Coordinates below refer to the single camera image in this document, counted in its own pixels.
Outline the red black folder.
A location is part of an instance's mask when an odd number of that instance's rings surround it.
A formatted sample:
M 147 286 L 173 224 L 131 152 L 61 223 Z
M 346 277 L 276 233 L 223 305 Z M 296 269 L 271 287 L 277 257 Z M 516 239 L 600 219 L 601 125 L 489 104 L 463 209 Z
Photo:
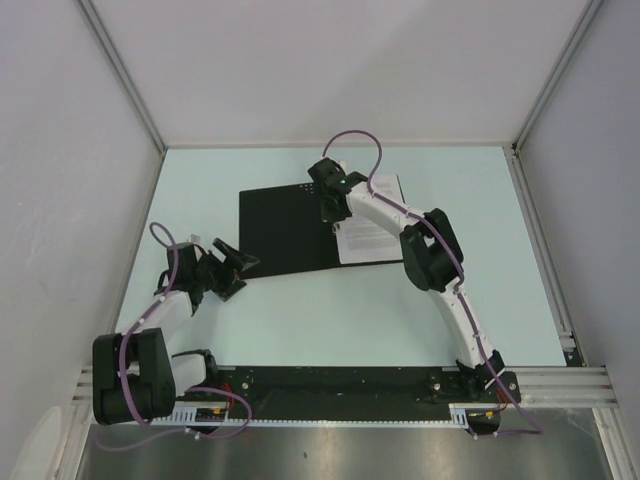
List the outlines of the red black folder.
M 239 249 L 259 259 L 244 280 L 345 266 L 311 183 L 241 191 Z

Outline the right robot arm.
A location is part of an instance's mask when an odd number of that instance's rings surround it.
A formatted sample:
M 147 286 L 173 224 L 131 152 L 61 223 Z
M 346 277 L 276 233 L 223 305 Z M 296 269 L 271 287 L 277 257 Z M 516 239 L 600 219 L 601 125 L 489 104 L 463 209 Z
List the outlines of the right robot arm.
M 395 201 L 376 190 L 371 177 L 347 173 L 328 157 L 308 174 L 323 221 L 362 217 L 399 241 L 408 279 L 431 296 L 454 340 L 463 393 L 473 401 L 486 400 L 503 385 L 505 364 L 475 318 L 464 286 L 463 253 L 444 211 L 421 212 Z

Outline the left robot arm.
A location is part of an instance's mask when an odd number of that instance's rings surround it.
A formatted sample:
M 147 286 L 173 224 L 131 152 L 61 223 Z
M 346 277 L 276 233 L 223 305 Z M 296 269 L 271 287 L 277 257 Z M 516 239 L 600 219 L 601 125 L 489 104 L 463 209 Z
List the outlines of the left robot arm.
M 159 276 L 151 305 L 128 329 L 93 341 L 92 404 L 98 424 L 147 424 L 171 414 L 188 391 L 202 400 L 219 392 L 221 376 L 210 350 L 171 353 L 167 346 L 207 293 L 229 300 L 246 286 L 241 273 L 260 263 L 219 238 L 213 246 L 222 258 L 195 241 L 167 248 L 168 268 Z

